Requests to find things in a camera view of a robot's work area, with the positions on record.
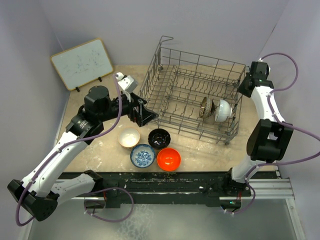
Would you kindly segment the brown rimmed cream bowl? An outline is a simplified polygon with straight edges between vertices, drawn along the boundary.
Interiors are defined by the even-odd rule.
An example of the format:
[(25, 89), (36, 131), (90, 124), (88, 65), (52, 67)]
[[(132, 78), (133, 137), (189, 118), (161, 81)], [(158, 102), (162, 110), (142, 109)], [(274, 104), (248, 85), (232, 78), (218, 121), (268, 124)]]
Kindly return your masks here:
[(202, 119), (209, 118), (216, 110), (214, 101), (209, 97), (204, 97), (199, 109), (199, 117)]

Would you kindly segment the white ceramic bowl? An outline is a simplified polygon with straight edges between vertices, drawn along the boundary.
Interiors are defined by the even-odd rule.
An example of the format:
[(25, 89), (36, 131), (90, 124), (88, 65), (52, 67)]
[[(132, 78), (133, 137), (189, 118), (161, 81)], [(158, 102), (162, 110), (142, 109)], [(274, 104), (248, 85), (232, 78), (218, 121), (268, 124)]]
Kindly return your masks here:
[(215, 110), (214, 120), (217, 123), (225, 122), (232, 116), (233, 109), (231, 105), (226, 101), (221, 99)]

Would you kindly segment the black glossy bowl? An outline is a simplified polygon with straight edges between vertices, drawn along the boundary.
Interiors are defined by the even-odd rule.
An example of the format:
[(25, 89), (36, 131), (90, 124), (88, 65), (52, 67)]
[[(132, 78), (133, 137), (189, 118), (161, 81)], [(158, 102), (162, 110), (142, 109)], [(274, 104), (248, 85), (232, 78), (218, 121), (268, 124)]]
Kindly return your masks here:
[(161, 150), (169, 146), (171, 135), (162, 128), (152, 130), (148, 135), (148, 143), (154, 149)]

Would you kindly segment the grey wire dish rack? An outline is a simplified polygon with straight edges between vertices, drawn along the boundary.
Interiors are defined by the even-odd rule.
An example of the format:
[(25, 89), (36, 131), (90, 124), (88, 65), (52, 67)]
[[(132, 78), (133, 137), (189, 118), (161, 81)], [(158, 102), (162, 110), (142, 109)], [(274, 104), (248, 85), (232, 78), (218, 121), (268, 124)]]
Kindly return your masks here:
[[(246, 65), (172, 49), (169, 44), (173, 40), (161, 36), (139, 90), (147, 100), (147, 108), (159, 115), (153, 123), (177, 134), (228, 145), (239, 132), (242, 96), (238, 87)], [(230, 118), (216, 122), (214, 115), (200, 117), (204, 98), (215, 105), (220, 100), (228, 102), (232, 108)]]

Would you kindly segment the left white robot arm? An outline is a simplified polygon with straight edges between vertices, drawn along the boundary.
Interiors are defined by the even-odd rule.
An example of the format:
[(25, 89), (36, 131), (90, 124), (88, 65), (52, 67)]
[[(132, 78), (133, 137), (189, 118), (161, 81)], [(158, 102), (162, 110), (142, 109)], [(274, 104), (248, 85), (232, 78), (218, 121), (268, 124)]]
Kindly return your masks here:
[(98, 85), (89, 89), (84, 104), (67, 125), (60, 140), (42, 162), (22, 180), (13, 179), (7, 189), (17, 202), (15, 221), (19, 227), (20, 209), (24, 208), (33, 219), (47, 219), (62, 203), (83, 194), (98, 196), (104, 180), (93, 170), (62, 184), (56, 181), (72, 160), (94, 139), (106, 135), (118, 124), (122, 116), (143, 127), (159, 115), (146, 108), (147, 101), (135, 93), (125, 95), (117, 91), (110, 98), (107, 87)]

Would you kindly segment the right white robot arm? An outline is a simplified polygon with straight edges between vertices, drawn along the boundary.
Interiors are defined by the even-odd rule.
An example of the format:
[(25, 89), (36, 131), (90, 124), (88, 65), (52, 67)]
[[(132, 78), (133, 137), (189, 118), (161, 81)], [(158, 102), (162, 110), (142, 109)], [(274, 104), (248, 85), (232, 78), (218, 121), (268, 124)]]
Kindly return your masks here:
[(240, 94), (253, 100), (259, 121), (247, 140), (247, 156), (225, 175), (222, 190), (228, 196), (244, 191), (246, 182), (261, 167), (282, 160), (293, 134), (292, 128), (281, 125), (285, 120), (278, 107), (269, 106), (275, 102), (274, 85), (267, 79), (269, 70), (267, 63), (253, 61), (238, 87)]

